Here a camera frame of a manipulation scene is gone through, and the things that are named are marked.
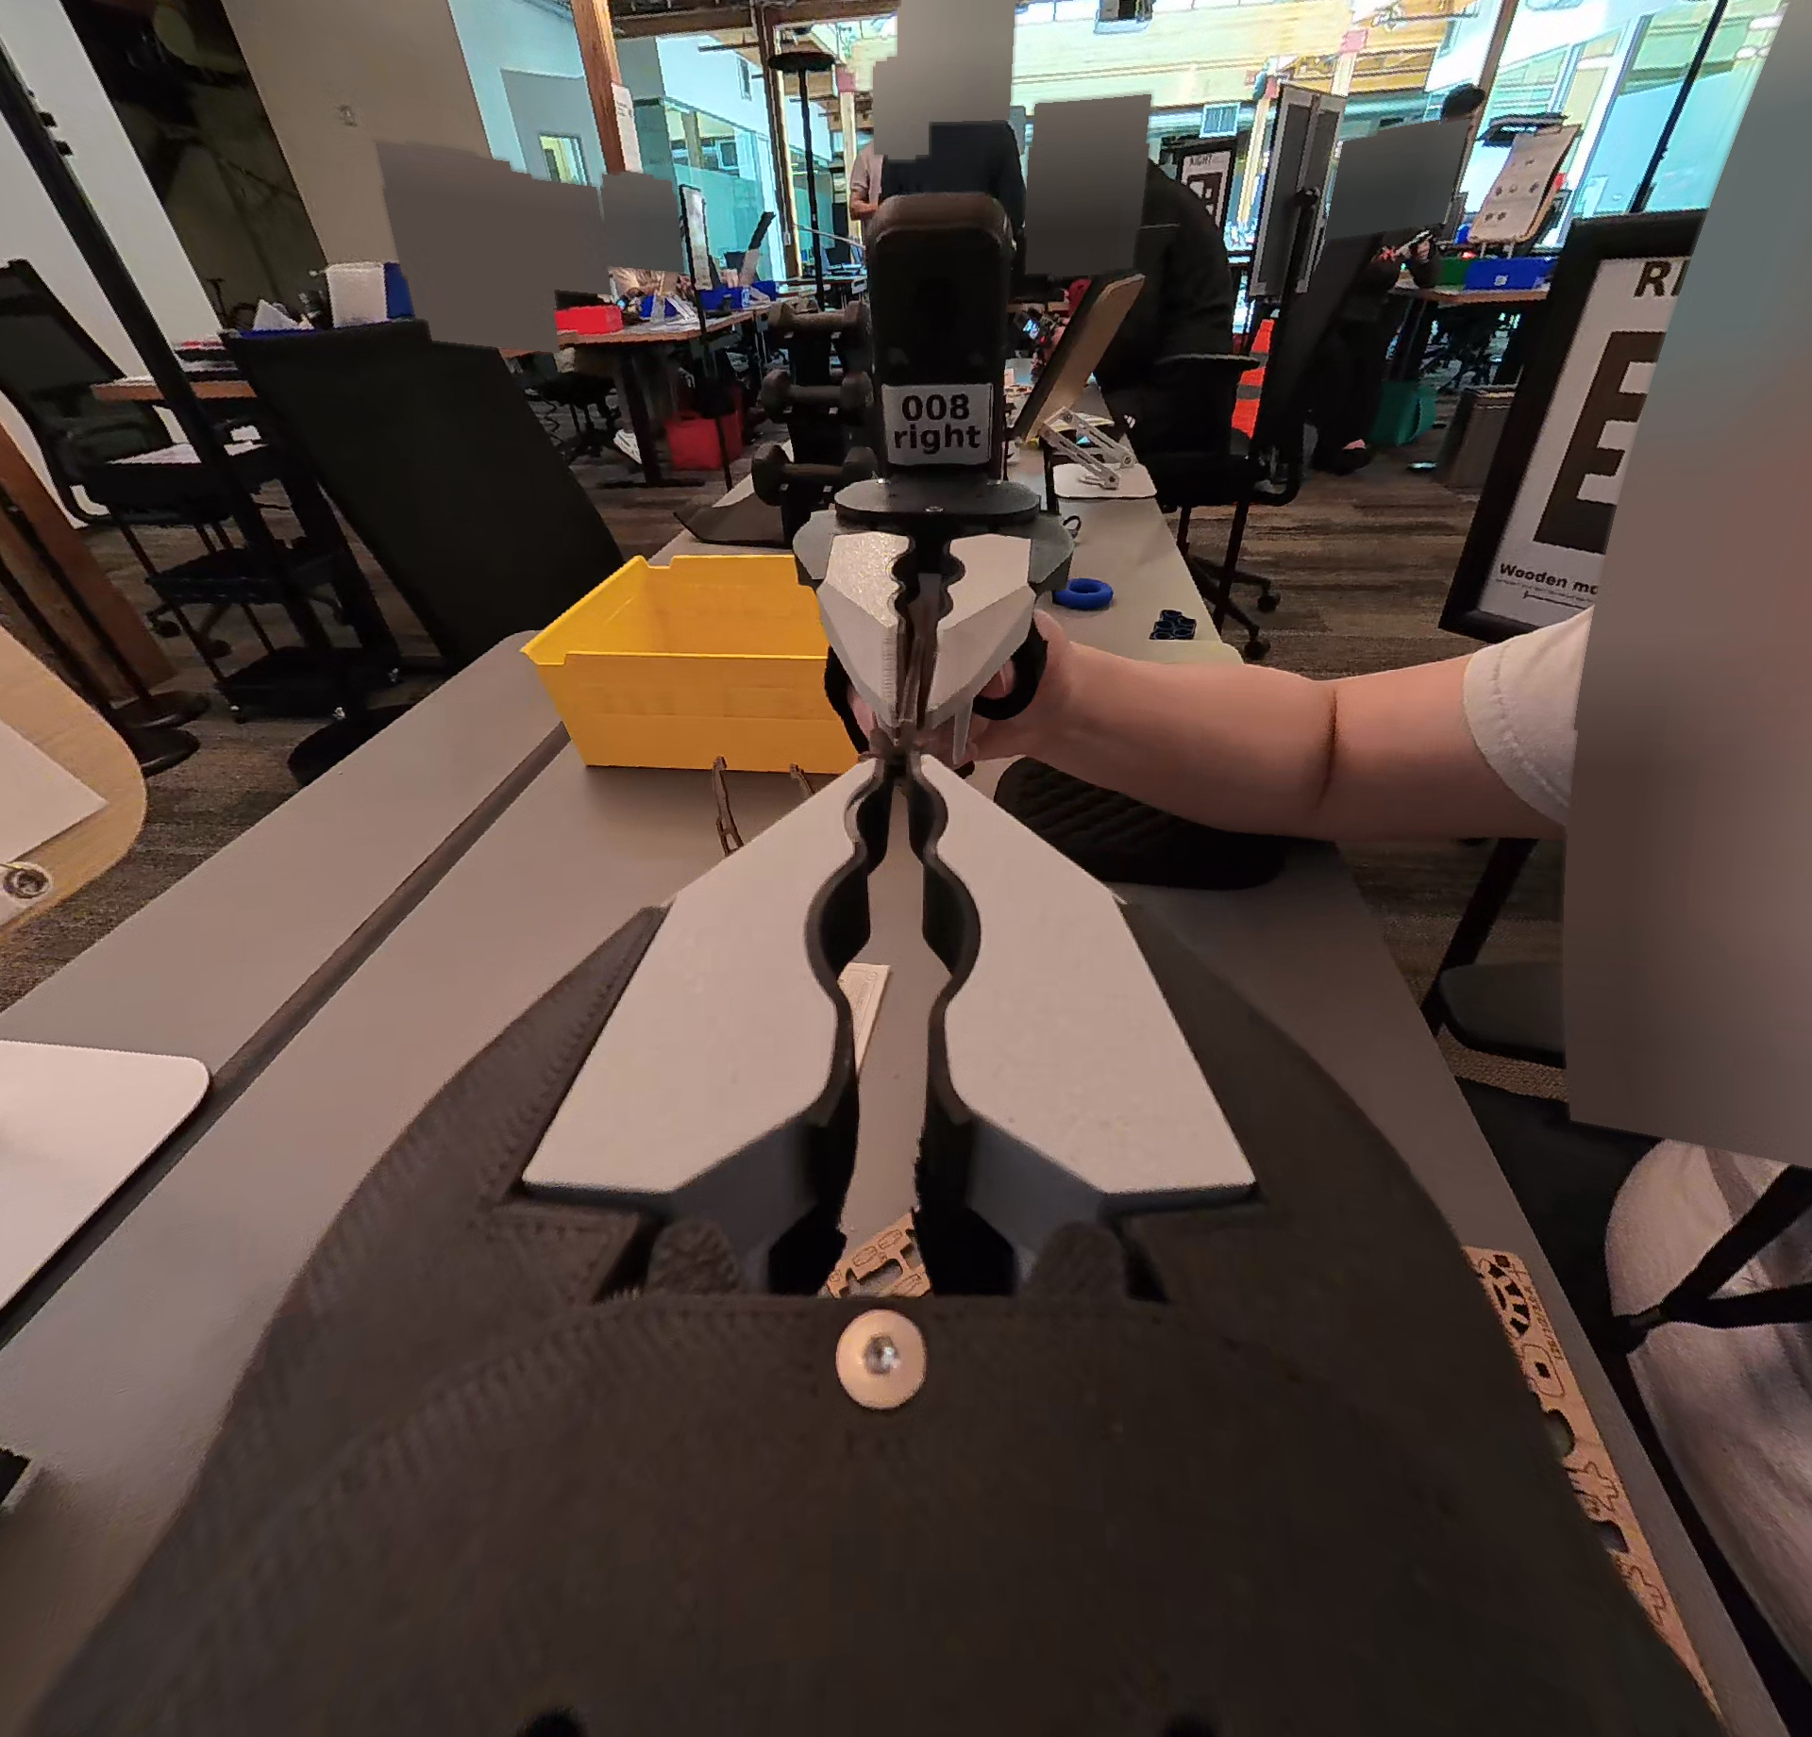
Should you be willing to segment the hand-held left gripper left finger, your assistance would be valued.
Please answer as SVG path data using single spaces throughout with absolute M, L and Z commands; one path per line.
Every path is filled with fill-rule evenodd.
M 855 1019 L 894 778 L 829 778 L 655 916 L 538 1148 L 548 1202 L 711 1223 L 751 1287 L 817 1296 L 845 1249 Z

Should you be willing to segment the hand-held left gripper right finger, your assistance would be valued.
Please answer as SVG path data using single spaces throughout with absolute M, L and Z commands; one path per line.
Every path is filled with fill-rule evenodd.
M 938 1296 L 1010 1296 L 1069 1226 L 1248 1202 L 1253 1164 L 1128 908 L 933 754 L 905 767 L 926 1027 L 914 1239 Z

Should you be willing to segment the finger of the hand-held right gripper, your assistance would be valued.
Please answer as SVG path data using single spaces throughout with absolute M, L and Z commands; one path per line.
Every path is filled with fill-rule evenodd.
M 900 601 L 900 564 L 911 557 L 911 547 L 905 534 L 832 534 L 820 579 L 820 619 L 851 706 L 891 744 L 911 736 L 910 623 Z
M 975 703 L 1033 625 L 1029 551 L 1028 534 L 961 534 L 947 548 L 950 575 L 926 635 L 922 739 L 955 769 L 969 760 Z

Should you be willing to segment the person's right forearm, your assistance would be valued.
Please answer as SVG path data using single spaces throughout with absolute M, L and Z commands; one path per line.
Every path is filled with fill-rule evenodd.
M 1514 798 L 1463 706 L 1463 660 L 1311 681 L 1239 660 L 1133 664 L 1117 789 L 1222 827 L 1388 842 L 1503 827 Z

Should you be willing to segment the assembled wooden sub-model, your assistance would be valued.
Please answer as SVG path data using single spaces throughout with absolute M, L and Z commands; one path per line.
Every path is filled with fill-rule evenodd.
M 810 778 L 805 769 L 800 769 L 798 764 L 792 764 L 789 778 L 794 785 L 794 792 L 800 798 L 813 798 L 814 795 L 814 785 Z M 719 830 L 719 847 L 723 855 L 736 855 L 745 842 L 739 819 L 736 819 L 736 804 L 729 795 L 729 764 L 723 754 L 714 754 L 711 760 L 711 801 L 714 801 L 714 830 Z

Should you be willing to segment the wooden cutout parts sheet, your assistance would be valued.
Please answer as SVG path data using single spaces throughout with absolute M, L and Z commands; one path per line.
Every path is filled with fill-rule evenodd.
M 1536 1396 L 1550 1442 L 1570 1481 L 1583 1515 L 1606 1545 L 1625 1586 L 1642 1605 L 1648 1621 L 1689 1670 L 1706 1702 L 1719 1708 L 1708 1675 L 1691 1646 L 1664 1573 L 1645 1536 L 1636 1503 L 1625 1490 L 1614 1458 L 1610 1455 L 1573 1367 L 1553 1332 L 1553 1320 L 1536 1290 L 1528 1262 L 1514 1252 L 1463 1246 L 1469 1265 L 1479 1279 L 1489 1305 L 1503 1324 L 1517 1368 Z

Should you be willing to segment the black knobbed stand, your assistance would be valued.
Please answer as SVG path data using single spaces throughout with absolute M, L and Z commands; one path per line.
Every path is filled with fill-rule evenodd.
M 748 488 L 732 484 L 682 516 L 710 548 L 786 548 L 839 491 L 877 476 L 869 298 L 780 303 L 763 332 L 775 359 L 763 370 L 758 412 L 782 438 L 751 456 Z

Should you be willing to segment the white folding stand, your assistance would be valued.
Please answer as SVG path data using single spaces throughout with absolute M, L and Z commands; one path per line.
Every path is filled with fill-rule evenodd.
M 194 1113 L 191 1054 L 2 1041 L 2 1305 Z
M 1017 447 L 1039 456 L 1047 498 L 1145 498 L 1158 488 L 1111 416 L 1055 412 Z

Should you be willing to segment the yellow plastic bin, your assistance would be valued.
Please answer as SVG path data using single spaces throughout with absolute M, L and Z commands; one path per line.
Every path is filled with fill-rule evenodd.
M 789 551 L 633 557 L 525 656 L 588 767 L 835 776 L 855 760 Z

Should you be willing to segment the black oval mesh pad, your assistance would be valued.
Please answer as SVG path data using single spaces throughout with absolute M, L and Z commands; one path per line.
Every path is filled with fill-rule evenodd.
M 1285 866 L 1280 836 L 1223 830 L 1095 786 L 1042 760 L 1013 760 L 995 801 L 1103 885 L 1248 889 Z

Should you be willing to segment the black office chair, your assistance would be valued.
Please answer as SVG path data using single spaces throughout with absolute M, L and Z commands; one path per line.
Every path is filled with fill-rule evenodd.
M 1176 548 L 1204 597 L 1214 631 L 1235 619 L 1244 631 L 1242 657 L 1261 660 L 1272 648 L 1257 616 L 1235 604 L 1239 581 L 1258 585 L 1258 600 L 1276 604 L 1269 579 L 1239 570 L 1253 504 L 1285 504 L 1298 495 L 1305 456 L 1304 432 L 1319 382 L 1322 353 L 1339 323 L 1347 293 L 1379 251 L 1379 235 L 1341 238 L 1322 257 L 1300 298 L 1291 298 L 1258 368 L 1258 407 L 1250 435 L 1235 435 L 1239 378 L 1257 359 L 1235 353 L 1188 353 L 1158 362 L 1170 378 L 1158 429 L 1133 429 L 1133 447 L 1154 478 L 1161 512 L 1176 512 Z M 1191 513 L 1210 504 L 1235 512 L 1222 561 L 1195 557 Z

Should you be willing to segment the wooden office desk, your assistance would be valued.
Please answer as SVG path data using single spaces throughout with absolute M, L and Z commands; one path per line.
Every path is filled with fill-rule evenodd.
M 695 326 L 677 320 L 635 320 L 617 332 L 558 332 L 558 350 L 575 353 L 575 370 L 608 378 L 630 435 L 635 438 L 635 462 L 630 465 L 648 491 L 688 491 L 704 484 L 697 473 L 673 470 L 669 459 L 669 435 L 655 422 L 655 391 L 672 378 L 672 363 L 691 359 L 707 403 L 729 403 L 742 397 L 742 376 L 729 353 L 742 350 L 754 378 L 763 363 L 763 332 L 780 310 L 780 298 L 755 298 L 751 309 L 736 309 L 722 318 L 704 318 Z

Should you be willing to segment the black partition panel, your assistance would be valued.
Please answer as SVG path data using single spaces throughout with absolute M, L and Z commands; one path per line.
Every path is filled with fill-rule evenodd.
M 248 332 L 232 354 L 454 669 L 623 567 L 495 345 L 386 320 Z

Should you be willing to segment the grey storage box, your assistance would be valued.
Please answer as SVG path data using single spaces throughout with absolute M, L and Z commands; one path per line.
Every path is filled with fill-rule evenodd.
M 1483 491 L 1514 397 L 1514 385 L 1470 385 L 1460 394 L 1435 462 L 1438 484 L 1460 494 Z

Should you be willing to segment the black framed marker sign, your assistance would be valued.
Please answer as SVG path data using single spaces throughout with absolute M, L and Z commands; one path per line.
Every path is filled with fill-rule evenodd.
M 1706 207 L 1570 228 L 1438 616 L 1489 642 L 1598 601 L 1625 473 Z

